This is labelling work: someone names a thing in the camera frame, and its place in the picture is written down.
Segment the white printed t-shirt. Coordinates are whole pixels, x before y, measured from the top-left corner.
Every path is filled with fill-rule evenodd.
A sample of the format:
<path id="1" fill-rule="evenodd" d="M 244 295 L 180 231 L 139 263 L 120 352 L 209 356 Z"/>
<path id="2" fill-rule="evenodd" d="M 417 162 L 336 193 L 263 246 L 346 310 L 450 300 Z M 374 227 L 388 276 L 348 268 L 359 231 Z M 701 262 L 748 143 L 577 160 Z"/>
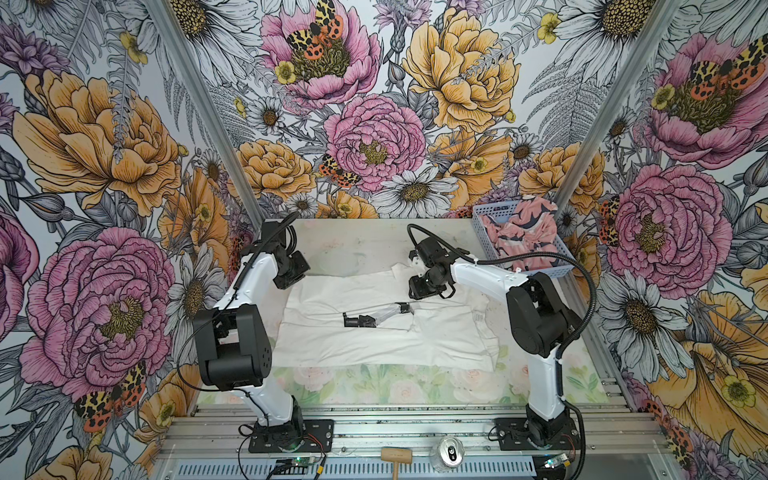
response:
<path id="1" fill-rule="evenodd" d="M 488 327 L 487 298 L 455 294 L 413 300 L 416 269 L 350 277 L 311 276 L 288 297 L 273 349 L 277 367 L 415 365 L 492 371 L 498 337 Z"/>

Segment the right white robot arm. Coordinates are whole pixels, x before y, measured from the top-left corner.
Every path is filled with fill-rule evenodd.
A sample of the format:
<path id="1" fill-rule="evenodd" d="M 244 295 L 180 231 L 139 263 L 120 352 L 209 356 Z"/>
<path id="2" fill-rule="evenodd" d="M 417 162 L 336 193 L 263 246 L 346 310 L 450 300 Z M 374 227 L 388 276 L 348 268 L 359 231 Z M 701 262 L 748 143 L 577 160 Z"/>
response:
<path id="1" fill-rule="evenodd" d="M 514 273 L 485 265 L 461 251 L 448 250 L 432 237 L 417 243 L 409 259 L 426 268 L 409 280 L 409 297 L 413 300 L 448 298 L 461 285 L 506 306 L 512 337 L 527 355 L 528 441 L 539 448 L 549 447 L 570 431 L 562 350 L 581 320 L 561 300 L 552 279 L 544 273 Z"/>

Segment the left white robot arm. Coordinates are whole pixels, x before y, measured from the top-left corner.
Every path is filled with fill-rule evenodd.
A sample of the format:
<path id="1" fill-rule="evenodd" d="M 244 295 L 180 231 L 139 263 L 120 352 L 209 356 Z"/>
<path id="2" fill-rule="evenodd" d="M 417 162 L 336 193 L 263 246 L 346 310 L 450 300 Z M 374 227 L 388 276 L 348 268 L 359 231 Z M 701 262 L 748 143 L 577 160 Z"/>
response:
<path id="1" fill-rule="evenodd" d="M 256 415 L 253 432 L 285 448 L 302 441 L 306 427 L 295 398 L 270 377 L 273 350 L 259 305 L 272 287 L 286 290 L 309 270 L 297 249 L 298 217 L 262 225 L 224 296 L 196 314 L 192 334 L 203 384 L 238 396 Z"/>

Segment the pink patterned garment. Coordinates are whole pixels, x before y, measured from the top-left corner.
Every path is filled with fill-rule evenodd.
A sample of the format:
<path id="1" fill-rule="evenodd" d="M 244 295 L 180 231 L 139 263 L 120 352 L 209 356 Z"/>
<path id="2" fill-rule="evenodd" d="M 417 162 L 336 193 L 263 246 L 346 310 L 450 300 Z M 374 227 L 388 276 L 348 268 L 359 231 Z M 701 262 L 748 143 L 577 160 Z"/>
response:
<path id="1" fill-rule="evenodd" d="M 557 205 L 536 196 L 523 198 L 504 221 L 484 214 L 479 219 L 498 258 L 525 253 L 557 253 Z"/>

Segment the wooden mallet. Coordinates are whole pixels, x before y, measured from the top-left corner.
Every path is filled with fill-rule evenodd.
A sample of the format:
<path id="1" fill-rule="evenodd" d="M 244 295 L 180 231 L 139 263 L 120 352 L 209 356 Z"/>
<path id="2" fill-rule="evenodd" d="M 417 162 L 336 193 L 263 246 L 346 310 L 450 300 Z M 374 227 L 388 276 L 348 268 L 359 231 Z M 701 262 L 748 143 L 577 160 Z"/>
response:
<path id="1" fill-rule="evenodd" d="M 406 448 L 384 447 L 381 449 L 380 458 L 383 462 L 392 464 L 392 480 L 399 479 L 400 467 L 411 465 L 413 452 Z"/>

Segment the right green circuit board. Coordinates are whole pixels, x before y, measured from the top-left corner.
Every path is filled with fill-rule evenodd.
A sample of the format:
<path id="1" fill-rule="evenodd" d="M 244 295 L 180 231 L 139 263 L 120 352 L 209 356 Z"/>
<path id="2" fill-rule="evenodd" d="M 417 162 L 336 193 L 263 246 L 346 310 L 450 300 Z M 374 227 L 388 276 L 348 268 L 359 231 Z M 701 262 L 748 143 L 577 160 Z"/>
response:
<path id="1" fill-rule="evenodd" d="M 561 467 L 567 468 L 570 464 L 571 461 L 569 456 L 565 453 L 561 453 L 547 457 L 542 467 L 545 469 L 558 469 Z"/>

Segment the green circuit board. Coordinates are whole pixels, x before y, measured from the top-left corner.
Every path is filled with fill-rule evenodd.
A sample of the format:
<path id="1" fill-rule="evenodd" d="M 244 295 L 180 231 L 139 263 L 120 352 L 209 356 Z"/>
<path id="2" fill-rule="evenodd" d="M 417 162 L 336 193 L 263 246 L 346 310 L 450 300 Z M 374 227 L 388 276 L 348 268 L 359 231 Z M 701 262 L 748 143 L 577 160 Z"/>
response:
<path id="1" fill-rule="evenodd" d="M 293 457 L 279 459 L 270 471 L 271 475 L 307 475 L 318 474 L 324 469 L 324 460 L 320 457 Z"/>
<path id="2" fill-rule="evenodd" d="M 561 453 L 547 457 L 542 467 L 545 469 L 558 469 L 561 467 L 567 468 L 570 464 L 571 461 L 569 456 L 565 453 Z"/>

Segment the left green circuit board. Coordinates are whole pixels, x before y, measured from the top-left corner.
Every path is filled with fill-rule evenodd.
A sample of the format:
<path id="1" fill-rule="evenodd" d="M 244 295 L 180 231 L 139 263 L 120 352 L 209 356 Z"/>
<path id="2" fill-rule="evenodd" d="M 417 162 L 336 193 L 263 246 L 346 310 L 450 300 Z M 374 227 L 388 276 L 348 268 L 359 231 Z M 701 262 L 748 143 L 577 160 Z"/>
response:
<path id="1" fill-rule="evenodd" d="M 324 460 L 320 457 L 293 457 L 279 459 L 270 471 L 271 475 L 307 475 L 318 474 L 324 469 Z"/>

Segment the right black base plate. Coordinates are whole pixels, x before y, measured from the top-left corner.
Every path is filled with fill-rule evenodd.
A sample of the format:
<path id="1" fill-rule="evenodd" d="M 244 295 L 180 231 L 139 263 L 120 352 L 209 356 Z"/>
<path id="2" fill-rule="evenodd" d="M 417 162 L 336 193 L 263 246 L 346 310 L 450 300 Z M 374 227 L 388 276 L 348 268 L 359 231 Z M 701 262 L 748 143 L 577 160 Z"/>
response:
<path id="1" fill-rule="evenodd" d="M 522 417 L 497 418 L 492 434 L 496 435 L 502 451 L 575 451 L 582 445 L 576 422 L 568 415 L 549 421 Z"/>

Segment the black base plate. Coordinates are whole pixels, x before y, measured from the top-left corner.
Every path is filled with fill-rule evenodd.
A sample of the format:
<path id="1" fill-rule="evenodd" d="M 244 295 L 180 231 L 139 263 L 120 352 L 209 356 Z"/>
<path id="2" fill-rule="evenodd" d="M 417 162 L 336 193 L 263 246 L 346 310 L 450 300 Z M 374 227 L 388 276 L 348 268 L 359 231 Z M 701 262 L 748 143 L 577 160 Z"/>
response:
<path id="1" fill-rule="evenodd" d="M 568 415 L 549 421 L 522 417 L 497 418 L 492 434 L 496 435 L 502 451 L 575 451 L 582 445 L 576 422 Z"/>
<path id="2" fill-rule="evenodd" d="M 334 427 L 333 420 L 322 419 L 304 420 L 302 426 L 297 421 L 270 427 L 256 422 L 247 450 L 252 454 L 329 453 Z"/>

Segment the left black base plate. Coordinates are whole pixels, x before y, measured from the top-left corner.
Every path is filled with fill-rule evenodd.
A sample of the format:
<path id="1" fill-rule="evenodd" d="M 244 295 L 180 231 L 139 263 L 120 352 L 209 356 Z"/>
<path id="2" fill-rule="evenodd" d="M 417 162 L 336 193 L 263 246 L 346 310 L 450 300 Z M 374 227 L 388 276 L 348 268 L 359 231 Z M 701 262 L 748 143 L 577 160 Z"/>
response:
<path id="1" fill-rule="evenodd" d="M 334 427 L 333 420 L 322 419 L 304 420 L 302 426 L 297 421 L 270 427 L 256 422 L 247 450 L 252 454 L 329 453 Z"/>

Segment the aluminium front rail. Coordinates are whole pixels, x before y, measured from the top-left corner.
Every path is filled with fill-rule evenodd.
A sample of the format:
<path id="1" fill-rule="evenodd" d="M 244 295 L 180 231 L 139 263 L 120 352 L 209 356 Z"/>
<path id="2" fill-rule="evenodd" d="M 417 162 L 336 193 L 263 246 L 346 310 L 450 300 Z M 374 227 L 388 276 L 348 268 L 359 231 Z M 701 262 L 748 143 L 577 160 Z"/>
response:
<path id="1" fill-rule="evenodd" d="M 666 439 L 652 417 L 617 405 L 582 405 L 587 453 L 642 455 L 666 453 Z M 309 420 L 334 422 L 332 457 L 377 457 L 385 446 L 408 448 L 425 456 L 438 438 L 459 438 L 467 452 L 487 456 L 500 451 L 488 440 L 498 418 L 524 417 L 514 405 L 374 406 L 336 405 L 303 409 Z M 243 437 L 239 426 L 255 420 L 245 406 L 203 405 L 191 417 L 175 420 L 158 457 L 170 459 L 233 459 Z"/>

